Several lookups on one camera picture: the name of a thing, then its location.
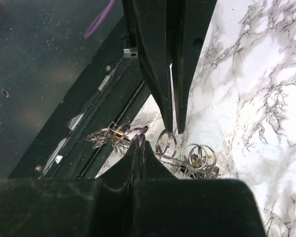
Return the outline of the round metal key ring disc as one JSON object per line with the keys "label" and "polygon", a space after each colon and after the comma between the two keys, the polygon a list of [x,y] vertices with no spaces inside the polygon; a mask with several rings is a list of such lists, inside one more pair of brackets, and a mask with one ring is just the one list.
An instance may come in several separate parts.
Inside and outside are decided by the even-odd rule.
{"label": "round metal key ring disc", "polygon": [[[117,125],[112,122],[107,128],[102,128],[86,136],[86,141],[91,142],[92,149],[98,149],[109,144],[116,153],[125,154],[132,141],[143,141],[148,126],[132,127],[130,122]],[[174,174],[179,174],[189,179],[214,180],[218,178],[220,169],[217,166],[218,156],[213,148],[208,145],[189,143],[179,147],[174,133],[164,129],[159,134],[152,153],[156,158]],[[201,158],[206,156],[202,166],[192,165],[192,155]]]}

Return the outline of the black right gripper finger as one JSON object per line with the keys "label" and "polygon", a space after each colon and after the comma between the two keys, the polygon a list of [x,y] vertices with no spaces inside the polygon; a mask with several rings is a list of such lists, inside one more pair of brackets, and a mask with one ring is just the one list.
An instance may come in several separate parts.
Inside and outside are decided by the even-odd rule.
{"label": "black right gripper finger", "polygon": [[249,187],[235,179],[181,180],[141,144],[133,183],[137,237],[263,237],[265,230]]}
{"label": "black right gripper finger", "polygon": [[216,4],[215,0],[167,1],[168,49],[179,134],[185,130],[189,91]]}
{"label": "black right gripper finger", "polygon": [[0,180],[0,237],[128,237],[140,140],[96,179]]}
{"label": "black right gripper finger", "polygon": [[164,127],[173,129],[173,106],[167,52],[167,2],[124,0],[126,52],[137,58],[142,78],[157,103]]}

